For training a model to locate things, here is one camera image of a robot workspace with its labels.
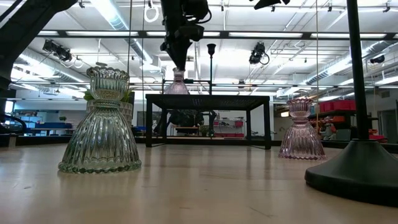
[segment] ribbed glass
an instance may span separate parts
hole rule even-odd
[[[185,83],[183,82],[185,71],[180,71],[176,68],[173,69],[173,71],[174,71],[174,82],[166,88],[164,94],[184,94],[184,95],[189,94],[187,86],[185,86]]]
[[[308,122],[312,100],[293,99],[287,102],[293,125],[280,146],[279,157],[288,159],[326,159],[321,140]]]
[[[119,172],[141,166],[131,125],[119,111],[128,89],[128,73],[89,68],[95,109],[78,125],[58,168],[72,173]]]

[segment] pink glass candle holder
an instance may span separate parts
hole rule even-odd
[[[312,100],[308,98],[293,99],[287,102],[293,125],[287,130],[279,157],[287,159],[326,159],[321,140],[308,122]]]
[[[184,83],[184,72],[185,71],[180,71],[177,68],[174,68],[173,72],[174,72],[174,82],[166,88],[166,90],[164,91],[164,94],[188,95],[189,91],[187,89],[187,86],[185,86],[185,83]]]

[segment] black lamp post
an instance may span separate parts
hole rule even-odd
[[[369,140],[357,0],[347,0],[359,139],[335,158],[305,172],[307,184],[329,194],[398,207],[398,160]]]
[[[212,89],[213,89],[213,54],[216,52],[216,45],[215,44],[208,44],[207,45],[207,52],[210,55],[210,92],[209,94],[212,94]]]

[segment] ceiling light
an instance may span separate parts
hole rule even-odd
[[[281,117],[286,118],[289,116],[289,112],[283,112],[280,114]]]
[[[204,37],[219,37],[220,32],[204,32],[203,36]]]
[[[302,33],[291,33],[291,32],[230,32],[230,37],[290,37],[290,38],[300,38],[303,36]]]
[[[34,90],[34,91],[38,91],[38,89],[34,86],[28,85],[28,84],[22,84],[23,88],[26,88],[28,90]]]
[[[360,34],[361,38],[384,38],[387,34]],[[349,34],[311,34],[311,38],[349,38]]]
[[[322,98],[319,98],[319,101],[329,101],[329,100],[334,100],[337,99],[341,96],[324,96]]]
[[[39,35],[58,35],[58,32],[52,30],[42,30],[39,32]]]
[[[138,36],[138,32],[129,31],[67,31],[69,36]]]
[[[380,80],[380,81],[376,82],[376,85],[384,85],[384,84],[393,83],[393,82],[398,82],[398,76]]]
[[[339,85],[347,85],[347,84],[350,84],[350,83],[354,83],[354,79],[353,78],[350,78],[349,80],[345,80],[344,82],[340,83]]]
[[[85,95],[82,92],[79,92],[77,90],[72,90],[72,89],[69,89],[69,88],[65,88],[65,87],[64,88],[60,88],[59,90],[60,90],[61,93],[64,93],[64,94],[70,95],[70,96],[75,96],[77,98],[83,98],[84,95]]]
[[[150,37],[164,37],[166,36],[166,31],[149,31],[147,35]]]
[[[287,80],[267,80],[264,84],[286,84]]]

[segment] black table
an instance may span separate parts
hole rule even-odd
[[[264,140],[265,149],[271,148],[271,126],[269,117],[269,96],[237,96],[237,95],[159,95],[146,94],[146,146],[152,147],[152,104],[162,109],[162,121],[167,122],[167,110],[235,110],[246,111],[247,145],[251,143],[251,115],[250,112],[264,105]],[[167,127],[164,130],[163,140],[167,139]]]

